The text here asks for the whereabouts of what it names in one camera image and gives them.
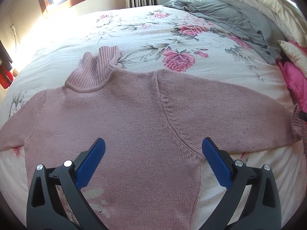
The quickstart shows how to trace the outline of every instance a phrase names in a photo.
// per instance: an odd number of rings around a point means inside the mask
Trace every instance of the gray blanket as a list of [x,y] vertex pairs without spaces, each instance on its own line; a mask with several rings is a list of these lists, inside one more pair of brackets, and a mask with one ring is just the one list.
[[279,40],[285,40],[278,27],[267,17],[235,0],[172,0],[165,4],[189,11],[198,18],[214,22],[240,37],[271,65],[280,57]]

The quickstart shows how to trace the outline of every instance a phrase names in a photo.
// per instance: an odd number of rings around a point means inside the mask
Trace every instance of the pillow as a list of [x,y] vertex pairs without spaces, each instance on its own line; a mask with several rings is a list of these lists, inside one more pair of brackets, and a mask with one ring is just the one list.
[[298,7],[289,0],[257,0],[267,6],[284,22],[295,42],[307,47],[307,21]]
[[244,3],[248,6],[256,9],[260,13],[262,13],[264,16],[269,18],[279,28],[279,30],[282,32],[282,34],[285,36],[285,38],[288,41],[294,41],[294,39],[292,37],[292,33],[286,27],[284,22],[272,10],[270,10],[267,6],[263,5],[261,2],[259,2],[257,0],[236,0],[236,1],[242,2],[242,3]]
[[279,41],[278,43],[294,65],[307,77],[307,55],[303,50],[290,42]]

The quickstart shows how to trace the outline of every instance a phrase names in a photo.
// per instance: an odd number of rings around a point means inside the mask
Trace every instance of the sweater sleeve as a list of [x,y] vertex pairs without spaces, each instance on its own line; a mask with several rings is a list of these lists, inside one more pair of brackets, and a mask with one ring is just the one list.
[[0,129],[0,151],[24,146],[39,121],[47,90],[38,92],[27,101]]
[[292,112],[249,88],[168,70],[158,71],[158,88],[168,123],[199,157],[206,137],[219,149],[234,153],[298,141]]

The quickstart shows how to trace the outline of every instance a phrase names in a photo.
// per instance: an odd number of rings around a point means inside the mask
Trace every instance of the pink sweater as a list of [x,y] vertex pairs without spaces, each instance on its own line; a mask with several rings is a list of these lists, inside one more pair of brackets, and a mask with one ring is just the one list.
[[37,93],[0,130],[0,150],[24,146],[28,184],[37,164],[59,166],[103,138],[83,192],[110,230],[191,229],[205,137],[230,152],[299,139],[301,120],[265,95],[169,70],[132,73],[119,56],[86,53],[65,86]]

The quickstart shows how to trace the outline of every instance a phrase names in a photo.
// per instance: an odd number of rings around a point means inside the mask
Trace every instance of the bed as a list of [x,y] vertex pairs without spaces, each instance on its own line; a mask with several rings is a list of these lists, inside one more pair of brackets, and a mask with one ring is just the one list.
[[[95,12],[77,18],[65,34],[42,46],[16,77],[0,109],[0,128],[35,93],[64,85],[87,51],[118,46],[118,65],[132,72],[169,69],[248,87],[294,110],[294,103],[277,65],[269,65],[239,37],[217,24],[166,6]],[[251,167],[272,166],[284,225],[306,194],[307,167],[303,141],[253,153],[231,153]],[[0,152],[0,190],[16,216],[26,224],[28,196],[22,147]],[[225,193],[209,164],[202,163],[202,186],[193,229],[199,229]],[[245,190],[232,222],[244,207]]]

